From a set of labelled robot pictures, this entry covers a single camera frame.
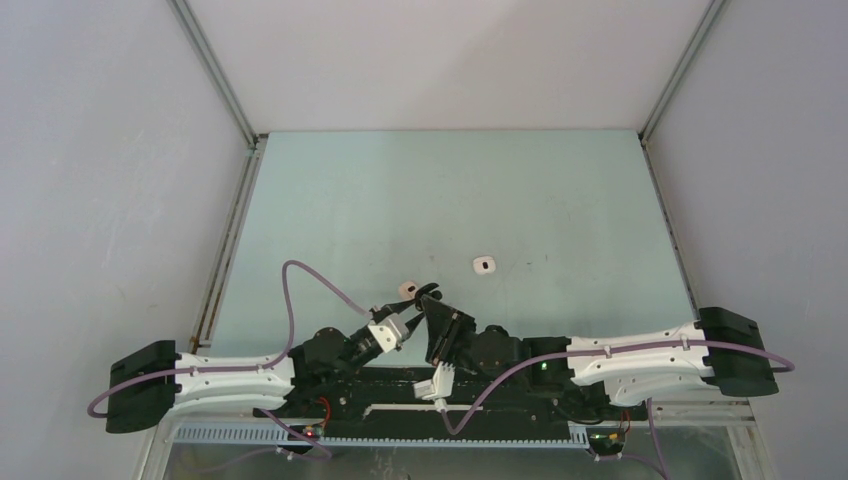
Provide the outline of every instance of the gray wall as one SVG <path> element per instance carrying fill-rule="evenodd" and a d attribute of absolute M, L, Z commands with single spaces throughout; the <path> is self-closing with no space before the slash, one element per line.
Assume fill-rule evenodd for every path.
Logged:
<path fill-rule="evenodd" d="M 755 403 L 781 478 L 848 478 L 848 2 L 736 0 L 650 151 L 701 305 L 794 359 Z"/>
<path fill-rule="evenodd" d="M 245 145 L 162 0 L 3 2 L 0 65 L 0 478 L 129 478 L 86 404 L 188 338 Z"/>

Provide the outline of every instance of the teal table surface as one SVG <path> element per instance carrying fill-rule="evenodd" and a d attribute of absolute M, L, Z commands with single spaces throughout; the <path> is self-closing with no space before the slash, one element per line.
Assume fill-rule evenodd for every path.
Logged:
<path fill-rule="evenodd" d="M 493 274 L 474 272 L 482 255 L 494 257 Z M 478 331 L 618 336 L 692 320 L 632 131 L 274 133 L 212 354 L 282 349 L 288 259 L 366 308 L 399 301 L 403 282 L 437 282 Z M 325 326 L 350 334 L 365 324 L 308 274 L 290 272 L 295 345 Z M 425 328 L 373 364 L 423 365 Z"/>

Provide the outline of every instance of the robotic arm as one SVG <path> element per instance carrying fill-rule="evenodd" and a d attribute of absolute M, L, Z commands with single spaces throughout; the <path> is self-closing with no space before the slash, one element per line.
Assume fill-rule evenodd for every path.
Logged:
<path fill-rule="evenodd" d="M 442 303 L 437 287 L 429 284 L 412 300 L 375 307 L 368 324 L 350 336 L 321 329 L 282 357 L 208 358 L 177 353 L 173 341 L 155 342 L 112 366 L 114 388 L 160 375 L 110 396 L 106 431 L 143 430 L 192 412 L 263 409 L 304 417 L 314 414 L 317 398 L 326 397 L 334 403 L 334 436 L 435 438 L 447 434 L 433 429 L 439 425 L 427 413 L 431 401 L 445 410 L 448 399 L 460 406 L 482 400 L 479 392 L 492 379 L 516 367 L 487 401 L 489 414 L 465 430 L 468 438 L 557 438 L 563 429 L 553 425 L 562 417 L 617 420 L 624 409 L 638 420 L 647 415 L 639 407 L 646 398 L 681 390 L 719 389 L 742 397 L 777 392 L 767 359 L 703 345 L 763 348 L 757 324 L 724 309 L 702 309 L 697 322 L 646 335 L 520 339 L 497 325 L 477 333 L 474 318 Z M 403 322 L 400 314 L 410 307 L 420 313 Z M 432 368 L 366 366 L 401 349 L 423 319 L 429 336 L 425 361 L 435 374 Z M 557 357 L 563 352 L 572 356 Z M 556 358 L 519 367 L 539 356 Z"/>

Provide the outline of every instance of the red wire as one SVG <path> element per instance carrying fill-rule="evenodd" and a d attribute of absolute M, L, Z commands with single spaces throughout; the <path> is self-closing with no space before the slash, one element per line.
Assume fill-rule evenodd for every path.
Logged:
<path fill-rule="evenodd" d="M 318 397 L 318 401 L 323 403 L 327 408 L 327 414 L 324 416 L 324 421 L 321 422 L 322 427 L 327 427 L 327 422 L 330 421 L 330 414 L 332 414 L 333 410 L 330 408 L 330 402 L 324 397 Z"/>

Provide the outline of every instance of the metal frame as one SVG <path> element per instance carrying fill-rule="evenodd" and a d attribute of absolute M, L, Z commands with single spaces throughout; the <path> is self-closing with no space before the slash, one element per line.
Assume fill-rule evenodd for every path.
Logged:
<path fill-rule="evenodd" d="M 208 340 L 211 339 L 214 332 L 214 320 L 218 312 L 221 297 L 226 288 L 229 267 L 238 244 L 241 228 L 244 224 L 247 207 L 250 203 L 259 165 L 261 164 L 262 155 L 267 143 L 267 136 L 266 138 L 260 138 L 250 126 L 231 85 L 224 75 L 223 69 L 217 61 L 206 36 L 188 4 L 188 0 L 168 0 L 168 2 L 172 5 L 175 16 L 183 26 L 190 43 L 197 52 L 204 68 L 209 73 L 211 81 L 224 100 L 226 108 L 233 116 L 233 119 L 238 124 L 239 129 L 250 146 L 248 159 L 245 162 L 245 167 L 241 174 L 238 190 L 230 208 L 227 229 L 221 241 L 221 248 L 216 259 L 216 267 L 210 276 L 206 299 L 203 303 L 203 308 L 199 312 L 195 329 L 193 330 L 195 335 L 192 338 L 192 351 L 195 352 L 198 348 L 203 349 L 210 345 Z M 674 72 L 665 85 L 660 98 L 653 107 L 644 127 L 639 132 L 645 162 L 654 184 L 657 200 L 663 212 L 669 237 L 680 267 L 681 276 L 687 288 L 693 314 L 697 313 L 697 301 L 691 288 L 689 275 L 687 275 L 684 268 L 683 258 L 672 228 L 672 221 L 663 200 L 661 186 L 651 164 L 649 146 L 650 139 L 665 114 L 669 103 L 674 98 L 687 71 L 693 65 L 695 58 L 728 3 L 729 0 L 713 0 L 710 2 L 680 60 L 677 62 Z M 693 399 L 683 398 L 656 401 L 654 403 L 654 411 L 651 414 L 659 426 L 726 427 L 734 448 L 741 479 L 771 480 L 774 478 L 768 455 L 747 400 L 729 399 L 720 395 L 704 398 L 703 395 L 699 395 Z M 193 424 L 204 424 L 206 426 L 221 421 L 228 421 L 232 425 L 242 426 L 250 426 L 257 422 L 257 420 L 244 416 L 215 415 L 192 418 Z M 136 467 L 136 474 L 133 478 L 143 480 L 159 480 L 163 478 L 172 445 L 175 443 L 175 439 L 178 439 L 177 436 L 180 434 L 181 426 L 187 426 L 187 424 L 163 421 L 155 429 L 148 431 L 145 438 L 145 446 L 141 452 L 141 459 Z M 617 427 L 617 423 L 609 422 L 609 425 L 604 423 L 600 426 Z M 647 422 L 634 422 L 633 426 L 636 428 L 646 428 Z M 266 427 L 267 422 L 262 422 L 261 428 Z M 180 437 L 178 440 L 183 442 L 189 439 Z M 351 443 L 356 444 L 356 442 L 348 441 L 342 443 L 348 445 Z"/>

